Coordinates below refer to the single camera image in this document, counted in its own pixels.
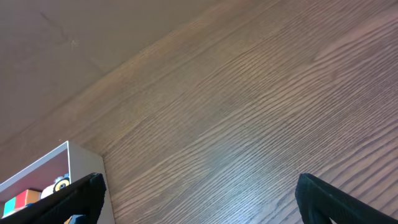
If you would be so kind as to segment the multicolour puzzle cube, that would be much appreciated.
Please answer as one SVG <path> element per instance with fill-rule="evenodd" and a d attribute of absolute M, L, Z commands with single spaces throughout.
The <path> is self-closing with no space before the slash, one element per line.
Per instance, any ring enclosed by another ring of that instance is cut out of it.
<path fill-rule="evenodd" d="M 30 189 L 21 192 L 5 203 L 2 218 L 12 215 L 32 203 L 36 203 L 40 200 L 40 195 L 41 192 Z"/>

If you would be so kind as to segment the yellow plush duck toy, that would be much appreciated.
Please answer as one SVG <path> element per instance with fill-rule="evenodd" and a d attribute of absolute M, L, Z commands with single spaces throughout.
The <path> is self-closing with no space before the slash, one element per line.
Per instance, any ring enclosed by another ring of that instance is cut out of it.
<path fill-rule="evenodd" d="M 40 199 L 43 199 L 43 198 L 45 198 L 45 197 L 47 197 L 47 196 L 53 194 L 53 193 L 54 193 L 54 187 L 55 187 L 55 185 L 56 185 L 59 181 L 61 181 L 62 179 L 64 179 L 64 177 L 57 177 L 57 178 L 54 180 L 54 182 L 53 182 L 52 185 L 49 185 L 48 187 L 46 187 L 46 188 L 42 191 L 42 193 L 40 194 Z"/>

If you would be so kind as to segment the grey and yellow toy truck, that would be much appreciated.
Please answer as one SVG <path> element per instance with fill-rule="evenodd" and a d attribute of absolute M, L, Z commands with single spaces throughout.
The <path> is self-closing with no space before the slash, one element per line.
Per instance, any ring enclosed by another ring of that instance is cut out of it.
<path fill-rule="evenodd" d="M 69 174 L 65 174 L 64 176 L 57 177 L 54 181 L 53 191 L 57 192 L 61 189 L 70 185 Z"/>

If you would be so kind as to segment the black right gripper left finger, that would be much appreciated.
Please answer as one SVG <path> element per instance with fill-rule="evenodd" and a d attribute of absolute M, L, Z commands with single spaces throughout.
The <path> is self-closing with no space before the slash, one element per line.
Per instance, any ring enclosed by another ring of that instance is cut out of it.
<path fill-rule="evenodd" d="M 78 223 L 96 224 L 104 205 L 105 193 L 106 184 L 103 175 L 92 173 L 1 219 L 1 223 L 64 223 L 70 217 L 76 215 Z"/>

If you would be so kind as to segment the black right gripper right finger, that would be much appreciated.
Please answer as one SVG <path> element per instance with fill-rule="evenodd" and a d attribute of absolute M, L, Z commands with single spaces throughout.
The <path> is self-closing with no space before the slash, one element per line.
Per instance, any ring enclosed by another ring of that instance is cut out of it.
<path fill-rule="evenodd" d="M 295 198 L 304 224 L 397 224 L 397 220 L 315 177 L 300 174 Z"/>

